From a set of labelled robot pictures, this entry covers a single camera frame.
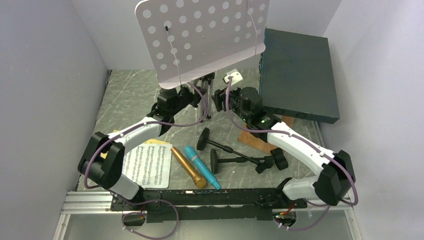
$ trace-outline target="paper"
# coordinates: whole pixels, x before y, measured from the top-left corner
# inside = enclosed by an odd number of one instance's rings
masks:
[[[149,140],[145,141],[144,143],[145,144],[170,144],[169,142],[156,140],[156,139],[149,139]]]
[[[172,144],[143,143],[125,155],[122,173],[147,189],[165,189],[170,184]]]

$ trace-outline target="black metal bracket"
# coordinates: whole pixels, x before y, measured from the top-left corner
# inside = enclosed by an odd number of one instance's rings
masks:
[[[272,220],[272,209],[288,209],[294,202],[296,209],[308,205],[304,199],[282,200],[282,191],[275,188],[144,190],[145,200],[163,199],[177,206],[180,220],[243,219]],[[114,197],[112,211],[136,211],[142,206],[130,207]],[[172,207],[164,203],[147,204],[149,223],[175,220]]]
[[[155,200],[161,199],[161,193],[159,191],[144,191],[144,200]],[[150,202],[145,205],[146,211],[158,211],[160,209],[161,202]],[[120,197],[113,196],[112,203],[110,205],[111,211],[140,211],[143,205],[129,205],[122,200]]]

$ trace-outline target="tripod leg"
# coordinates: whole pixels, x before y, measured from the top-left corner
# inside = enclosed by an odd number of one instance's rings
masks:
[[[207,89],[207,94],[208,94],[208,98],[207,98],[207,109],[209,109],[209,112],[207,113],[207,119],[211,119],[212,115],[212,95],[214,92],[214,80],[212,79],[210,81],[210,85],[208,86]]]

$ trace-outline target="orange wooden block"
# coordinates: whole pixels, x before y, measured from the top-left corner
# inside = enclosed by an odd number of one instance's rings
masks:
[[[290,128],[295,122],[295,118],[291,116],[282,116],[281,120],[285,122],[285,124],[287,124],[287,126],[289,126]],[[238,141],[267,154],[270,154],[271,150],[277,148],[276,146],[270,143],[264,142],[261,139],[254,137],[247,131],[241,131],[240,135],[238,136]]]

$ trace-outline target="gray floor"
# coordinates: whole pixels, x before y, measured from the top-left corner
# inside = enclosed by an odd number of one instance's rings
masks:
[[[223,89],[225,87],[222,78],[230,69],[222,69],[217,71],[214,90]],[[259,71],[258,70],[241,70],[244,81],[239,87],[259,87]],[[137,123],[150,112],[152,104],[156,102],[156,97],[159,94],[159,85],[156,81],[154,70],[122,70],[113,71],[107,86],[103,102],[97,117],[95,132],[111,133],[113,130],[121,130],[132,124]],[[234,150],[251,157],[263,157],[265,154],[253,149],[249,146],[238,142],[240,130],[233,126],[227,118],[225,112],[216,112],[215,106],[212,107],[212,119],[207,119],[203,123],[196,126],[178,128],[172,127],[166,134],[158,137],[158,140],[163,140],[173,144],[174,147],[183,151],[185,146],[196,146],[196,142],[202,130],[205,127],[210,129],[210,139],[228,145]],[[193,123],[198,118],[198,110],[188,106],[175,116],[175,123],[186,124]],[[314,128],[314,123],[308,120],[296,119],[293,129],[310,139],[311,141],[320,144],[317,130]],[[208,145],[205,150],[198,152],[207,166],[210,165],[210,150]],[[217,149],[218,156],[222,158],[236,157],[233,154],[223,152]],[[289,154],[285,154],[289,168],[279,171],[275,166],[272,169],[267,169],[261,174],[255,171],[255,165],[250,162],[245,163],[226,163],[220,164],[219,173],[215,175],[218,182],[223,188],[275,188],[285,178],[304,178],[310,177],[313,173],[303,163],[295,159]],[[177,189],[195,189],[192,179],[184,171],[181,165],[172,159],[171,172],[169,180],[170,190]],[[79,184],[78,191],[85,191],[83,184]]]

